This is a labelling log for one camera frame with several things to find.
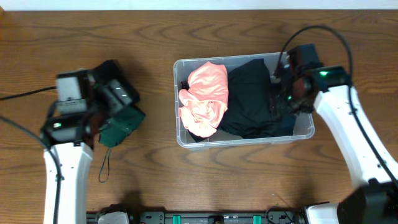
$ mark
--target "green light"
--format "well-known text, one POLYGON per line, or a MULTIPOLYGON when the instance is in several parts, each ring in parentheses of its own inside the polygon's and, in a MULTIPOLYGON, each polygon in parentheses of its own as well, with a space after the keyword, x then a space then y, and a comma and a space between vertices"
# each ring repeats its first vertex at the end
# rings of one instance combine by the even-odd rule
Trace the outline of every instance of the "green light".
POLYGON ((320 71, 319 72, 319 74, 321 75, 321 76, 325 76, 325 75, 327 75, 329 72, 325 72, 325 71, 320 71))

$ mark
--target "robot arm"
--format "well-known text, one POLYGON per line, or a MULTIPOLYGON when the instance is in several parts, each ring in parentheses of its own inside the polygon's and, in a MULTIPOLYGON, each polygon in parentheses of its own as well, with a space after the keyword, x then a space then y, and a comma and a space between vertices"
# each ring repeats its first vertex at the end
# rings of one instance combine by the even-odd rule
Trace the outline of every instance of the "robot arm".
MULTIPOLYGON (((342 203, 325 203, 308 207, 305 210, 308 224, 345 224, 353 221, 354 223, 382 223, 382 218, 396 216, 388 212, 394 210, 393 206, 396 202, 388 202, 385 197, 388 191, 394 189, 391 179, 381 168, 359 130, 348 104, 347 91, 346 85, 329 88, 328 92, 320 91, 315 98, 314 107, 330 128, 347 163, 353 188, 356 191, 342 203)), ((371 126, 359 103, 356 90, 351 88, 351 92, 359 120, 389 170, 398 177, 397 162, 387 152, 371 126)))
POLYGON ((93 70, 58 75, 57 91, 60 116, 52 117, 55 107, 50 107, 40 138, 50 146, 62 180, 57 187, 56 164, 45 151, 44 223, 86 223, 86 182, 93 160, 93 138, 109 118, 138 101, 139 95, 113 60, 93 70))
MULTIPOLYGON (((353 118, 348 104, 347 91, 348 86, 346 85, 329 88, 328 92, 320 91, 315 98, 315 110, 330 128, 344 156, 354 189, 369 185, 371 179, 376 179, 379 183, 390 182, 391 179, 380 166, 353 118)), ((387 152, 366 117, 356 90, 351 88, 351 92, 359 120, 389 170, 398 177, 397 162, 387 152)))
POLYGON ((325 120, 347 163, 355 189, 341 203, 314 205, 305 209, 305 223, 394 223, 398 221, 398 164, 387 152, 366 117, 350 77, 340 66, 324 67, 313 45, 290 50, 288 65, 279 66, 280 89, 270 94, 271 111, 308 113, 312 110, 325 120), (354 117, 354 113, 376 153, 371 149, 354 117), (382 168, 383 161, 392 173, 382 168))

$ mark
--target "clothing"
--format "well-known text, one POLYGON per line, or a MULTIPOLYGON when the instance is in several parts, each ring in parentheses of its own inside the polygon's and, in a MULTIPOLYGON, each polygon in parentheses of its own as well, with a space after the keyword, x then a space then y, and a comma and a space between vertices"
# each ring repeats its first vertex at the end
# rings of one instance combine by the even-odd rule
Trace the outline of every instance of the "clothing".
POLYGON ((189 130, 188 130, 188 134, 191 135, 192 139, 193 139, 195 142, 201 142, 201 141, 203 141, 203 140, 208 139, 208 138, 203 138, 203 137, 200 137, 200 136, 196 136, 196 135, 194 135, 192 132, 190 132, 189 130))
POLYGON ((263 59, 252 60, 228 73, 228 111, 219 128, 249 138, 293 135, 295 116, 274 119, 269 111, 271 80, 263 59))
POLYGON ((182 82, 181 82, 181 89, 189 90, 188 81, 182 81, 182 82))
POLYGON ((228 78, 224 65, 207 62, 188 77, 189 90, 180 90, 183 107, 178 112, 186 129, 207 138, 217 127, 227 110, 228 78))

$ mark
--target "green pouch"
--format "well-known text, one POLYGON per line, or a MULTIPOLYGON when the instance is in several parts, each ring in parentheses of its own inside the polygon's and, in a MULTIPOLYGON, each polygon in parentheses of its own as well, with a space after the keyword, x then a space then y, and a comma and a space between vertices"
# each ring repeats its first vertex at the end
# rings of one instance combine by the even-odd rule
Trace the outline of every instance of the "green pouch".
POLYGON ((138 128, 144 118, 145 114, 134 105, 125 106, 102 125, 99 143, 106 147, 119 145, 138 128))

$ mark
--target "white wall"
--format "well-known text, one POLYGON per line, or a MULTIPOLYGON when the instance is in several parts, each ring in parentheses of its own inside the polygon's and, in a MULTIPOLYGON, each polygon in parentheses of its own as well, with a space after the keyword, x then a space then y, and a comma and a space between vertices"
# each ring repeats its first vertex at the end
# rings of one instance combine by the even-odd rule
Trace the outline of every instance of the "white wall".
POLYGON ((398 0, 0 0, 4 10, 398 9, 398 0))

